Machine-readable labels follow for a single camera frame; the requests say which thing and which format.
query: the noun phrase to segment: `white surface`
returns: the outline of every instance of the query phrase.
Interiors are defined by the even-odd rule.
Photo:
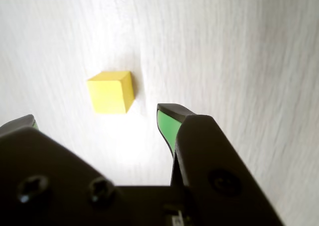
[[[0,0],[0,124],[45,134],[117,184],[168,184],[156,105],[212,115],[287,225],[319,221],[319,0]],[[127,115],[86,80],[131,70]]]

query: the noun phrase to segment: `screw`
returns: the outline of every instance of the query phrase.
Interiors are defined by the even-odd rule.
[[[105,202],[111,198],[114,190],[113,183],[101,176],[90,183],[89,198],[93,203]]]
[[[49,187],[49,180],[43,175],[34,175],[23,180],[17,188],[17,197],[21,203],[28,203],[43,194]]]
[[[214,170],[209,173],[208,180],[212,188],[223,195],[237,196],[240,194],[240,180],[229,171]]]

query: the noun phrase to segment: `yellow cube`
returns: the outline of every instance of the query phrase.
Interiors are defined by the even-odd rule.
[[[102,72],[87,81],[95,112],[127,113],[134,101],[129,71]]]

